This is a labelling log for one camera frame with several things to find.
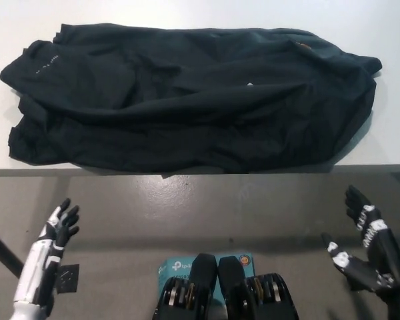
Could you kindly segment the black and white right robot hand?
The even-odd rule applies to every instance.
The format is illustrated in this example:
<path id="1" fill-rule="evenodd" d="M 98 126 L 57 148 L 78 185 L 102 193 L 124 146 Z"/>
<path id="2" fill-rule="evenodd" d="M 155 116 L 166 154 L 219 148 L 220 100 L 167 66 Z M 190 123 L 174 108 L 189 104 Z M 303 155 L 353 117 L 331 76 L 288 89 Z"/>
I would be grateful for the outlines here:
<path id="1" fill-rule="evenodd" d="M 345 205 L 360 233 L 367 260 L 348 253 L 330 234 L 322 233 L 334 267 L 354 291 L 367 290 L 381 297 L 400 295 L 400 247 L 381 211 L 354 185 L 345 191 Z"/>

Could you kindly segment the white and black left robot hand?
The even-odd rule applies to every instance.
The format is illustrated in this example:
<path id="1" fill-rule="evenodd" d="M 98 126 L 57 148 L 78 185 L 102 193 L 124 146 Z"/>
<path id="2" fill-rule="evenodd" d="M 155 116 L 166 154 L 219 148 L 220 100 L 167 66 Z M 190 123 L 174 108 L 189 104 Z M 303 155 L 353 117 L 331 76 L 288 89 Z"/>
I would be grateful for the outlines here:
<path id="1" fill-rule="evenodd" d="M 66 198 L 46 220 L 32 244 L 13 298 L 16 303 L 44 307 L 57 281 L 58 269 L 70 238 L 78 233 L 79 206 Z"/>

